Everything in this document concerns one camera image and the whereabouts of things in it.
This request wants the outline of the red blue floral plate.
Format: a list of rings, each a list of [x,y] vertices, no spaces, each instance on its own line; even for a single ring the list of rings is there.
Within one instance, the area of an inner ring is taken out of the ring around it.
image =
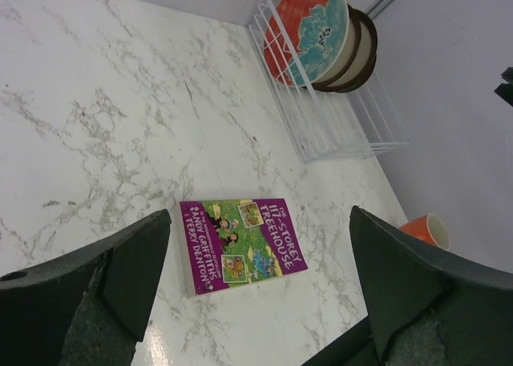
[[[264,58],[287,86],[321,79],[337,61],[349,33],[346,0],[280,0],[265,32]]]

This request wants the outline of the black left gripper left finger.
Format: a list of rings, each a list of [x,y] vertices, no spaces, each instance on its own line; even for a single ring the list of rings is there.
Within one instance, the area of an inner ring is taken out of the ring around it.
[[[3,365],[129,365],[143,341],[171,217],[156,211],[114,235],[1,278]]]

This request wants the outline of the cream plate brown rim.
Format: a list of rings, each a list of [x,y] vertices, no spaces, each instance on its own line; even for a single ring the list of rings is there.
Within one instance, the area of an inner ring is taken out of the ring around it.
[[[357,13],[352,6],[348,6],[349,11],[349,27],[345,44],[342,47],[341,53],[338,55],[335,63],[329,70],[313,84],[314,89],[321,89],[329,84],[337,81],[351,66],[357,55],[362,30]]]

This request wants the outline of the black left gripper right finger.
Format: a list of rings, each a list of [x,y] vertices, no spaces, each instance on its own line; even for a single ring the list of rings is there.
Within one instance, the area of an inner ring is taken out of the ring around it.
[[[512,275],[354,206],[349,232],[380,364],[510,365]]]

